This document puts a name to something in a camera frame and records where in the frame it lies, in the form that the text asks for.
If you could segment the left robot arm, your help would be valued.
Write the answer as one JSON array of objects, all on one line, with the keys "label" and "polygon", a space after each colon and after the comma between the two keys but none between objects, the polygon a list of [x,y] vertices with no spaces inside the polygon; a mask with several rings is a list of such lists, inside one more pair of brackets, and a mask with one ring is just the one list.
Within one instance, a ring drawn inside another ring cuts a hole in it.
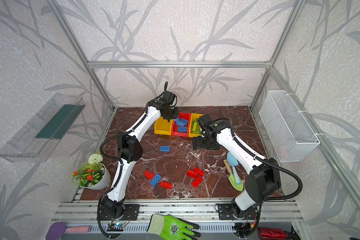
[{"label": "left robot arm", "polygon": [[[174,120],[179,116],[176,107],[177,96],[164,90],[159,96],[147,102],[145,112],[125,132],[106,139],[100,146],[103,157],[119,162],[110,190],[99,200],[98,210],[107,213],[113,218],[120,218],[124,214],[124,199],[127,184],[136,162],[143,155],[141,140],[147,130],[156,120],[163,118],[166,121]],[[117,153],[115,156],[107,155],[104,146],[107,142],[117,140]]]}]

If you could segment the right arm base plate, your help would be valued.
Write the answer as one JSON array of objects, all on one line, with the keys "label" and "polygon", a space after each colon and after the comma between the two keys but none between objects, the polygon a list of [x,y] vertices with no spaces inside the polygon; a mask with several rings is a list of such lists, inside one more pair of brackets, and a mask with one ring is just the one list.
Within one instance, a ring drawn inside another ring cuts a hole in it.
[{"label": "right arm base plate", "polygon": [[259,210],[254,207],[244,211],[233,204],[216,204],[215,209],[218,212],[219,220],[256,221],[259,216]]}]

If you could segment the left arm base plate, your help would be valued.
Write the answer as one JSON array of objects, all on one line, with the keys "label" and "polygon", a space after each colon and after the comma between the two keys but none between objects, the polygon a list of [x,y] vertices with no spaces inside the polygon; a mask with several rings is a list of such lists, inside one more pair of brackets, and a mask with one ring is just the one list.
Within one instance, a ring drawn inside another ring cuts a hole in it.
[{"label": "left arm base plate", "polygon": [[138,204],[119,205],[116,206],[114,209],[101,205],[100,210],[97,214],[97,220],[136,221],[138,218],[139,209],[140,205]]}]

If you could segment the blue lego top brick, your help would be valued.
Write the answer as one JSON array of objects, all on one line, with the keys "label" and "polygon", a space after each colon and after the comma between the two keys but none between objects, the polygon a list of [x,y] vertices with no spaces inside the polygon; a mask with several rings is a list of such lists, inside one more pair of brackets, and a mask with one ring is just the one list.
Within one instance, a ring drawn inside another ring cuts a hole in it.
[{"label": "blue lego top brick", "polygon": [[187,125],[188,125],[188,123],[189,123],[189,121],[188,121],[188,120],[183,119],[183,118],[181,118],[181,119],[180,119],[180,122],[181,122],[184,126],[187,126]]}]

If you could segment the red lego brick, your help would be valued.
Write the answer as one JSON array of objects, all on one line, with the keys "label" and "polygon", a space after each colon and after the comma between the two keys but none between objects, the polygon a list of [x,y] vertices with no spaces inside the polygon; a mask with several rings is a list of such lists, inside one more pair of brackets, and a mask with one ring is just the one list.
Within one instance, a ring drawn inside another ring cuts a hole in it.
[{"label": "red lego brick", "polygon": [[171,190],[171,189],[173,188],[173,184],[168,183],[168,182],[165,182],[165,181],[162,181],[162,182],[160,183],[160,186],[161,186],[162,188],[169,189],[169,190]]},{"label": "red lego brick", "polygon": [[148,178],[149,180],[152,180],[155,177],[155,174],[153,174],[150,171],[145,171],[144,176]]}]

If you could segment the red lego cluster top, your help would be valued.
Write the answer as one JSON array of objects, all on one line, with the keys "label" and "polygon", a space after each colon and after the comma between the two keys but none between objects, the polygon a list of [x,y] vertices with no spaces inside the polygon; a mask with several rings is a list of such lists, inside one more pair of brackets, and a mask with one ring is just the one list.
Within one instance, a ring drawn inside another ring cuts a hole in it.
[{"label": "red lego cluster top", "polygon": [[195,167],[194,171],[201,177],[203,177],[205,175],[205,172],[200,170],[199,168]]}]

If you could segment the blue lego upturned brick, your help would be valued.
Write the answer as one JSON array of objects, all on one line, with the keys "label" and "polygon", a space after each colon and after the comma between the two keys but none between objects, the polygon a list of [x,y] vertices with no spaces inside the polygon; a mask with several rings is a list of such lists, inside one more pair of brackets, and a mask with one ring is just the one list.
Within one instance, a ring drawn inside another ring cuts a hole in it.
[{"label": "blue lego upturned brick", "polygon": [[171,151],[171,147],[170,146],[160,146],[159,150],[160,150],[160,152],[169,153]]}]

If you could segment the red lego bottom brick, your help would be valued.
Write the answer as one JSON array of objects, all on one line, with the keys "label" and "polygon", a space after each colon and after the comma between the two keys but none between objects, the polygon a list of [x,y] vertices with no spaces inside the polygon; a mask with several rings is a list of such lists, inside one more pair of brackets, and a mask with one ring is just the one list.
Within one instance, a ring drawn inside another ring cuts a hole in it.
[{"label": "red lego bottom brick", "polygon": [[160,183],[160,186],[161,186],[162,188],[169,189],[169,190],[171,190],[171,189],[173,188],[173,184],[168,183],[168,182],[165,182],[165,181],[162,181],[162,182]]}]

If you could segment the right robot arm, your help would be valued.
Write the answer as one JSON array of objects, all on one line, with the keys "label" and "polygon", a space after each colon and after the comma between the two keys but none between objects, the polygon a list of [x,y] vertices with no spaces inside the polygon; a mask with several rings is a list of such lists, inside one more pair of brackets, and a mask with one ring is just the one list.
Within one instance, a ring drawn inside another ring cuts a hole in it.
[{"label": "right robot arm", "polygon": [[[250,209],[259,207],[263,202],[292,199],[303,190],[303,182],[298,175],[279,166],[275,159],[267,159],[249,147],[234,132],[231,119],[212,120],[209,115],[202,115],[198,118],[198,124],[201,127],[204,142],[227,149],[249,176],[245,189],[231,201],[231,209],[236,219],[244,218]],[[281,187],[280,173],[294,178],[298,187],[291,194],[273,197],[272,194]]]}]

